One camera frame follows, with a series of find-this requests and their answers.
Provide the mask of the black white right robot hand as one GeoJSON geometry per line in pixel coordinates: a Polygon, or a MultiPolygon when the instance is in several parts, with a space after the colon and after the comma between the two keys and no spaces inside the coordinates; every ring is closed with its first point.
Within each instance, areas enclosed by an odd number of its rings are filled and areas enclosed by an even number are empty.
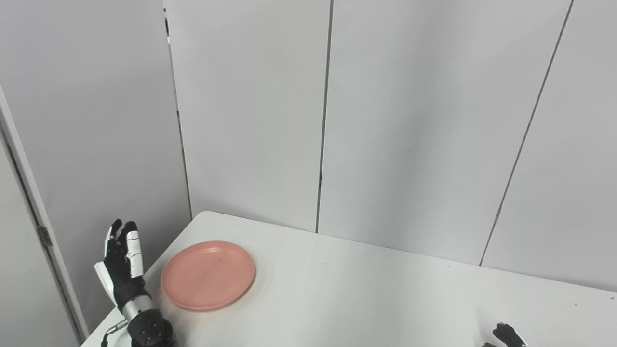
{"type": "Polygon", "coordinates": [[[498,323],[496,328],[492,330],[492,334],[507,347],[528,347],[516,330],[509,324],[498,323]]]}

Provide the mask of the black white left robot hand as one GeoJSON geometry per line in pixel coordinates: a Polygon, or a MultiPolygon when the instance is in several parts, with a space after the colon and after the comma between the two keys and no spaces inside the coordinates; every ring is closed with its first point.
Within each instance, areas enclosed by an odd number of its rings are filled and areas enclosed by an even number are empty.
{"type": "Polygon", "coordinates": [[[141,242],[136,222],[116,219],[104,242],[104,259],[94,265],[95,272],[115,307],[124,307],[146,290],[141,242]]]}

